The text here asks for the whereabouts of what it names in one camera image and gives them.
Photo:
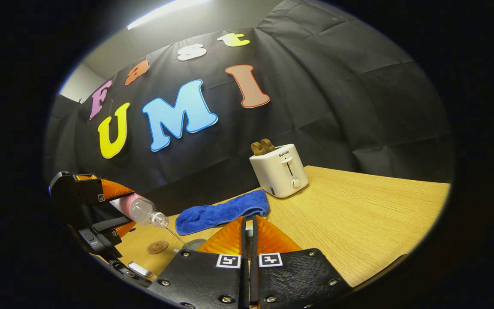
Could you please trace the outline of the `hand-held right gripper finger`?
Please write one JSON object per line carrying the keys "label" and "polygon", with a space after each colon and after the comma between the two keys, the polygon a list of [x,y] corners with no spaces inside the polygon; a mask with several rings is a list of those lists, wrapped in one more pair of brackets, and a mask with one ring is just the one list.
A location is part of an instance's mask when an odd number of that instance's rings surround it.
{"label": "hand-held right gripper finger", "polygon": [[148,291],[175,309],[249,308],[249,245],[247,220],[240,217],[224,233],[224,245],[238,253],[180,249]]}
{"label": "hand-held right gripper finger", "polygon": [[300,248],[259,215],[251,258],[250,303],[259,309],[321,309],[352,291],[321,250]]}

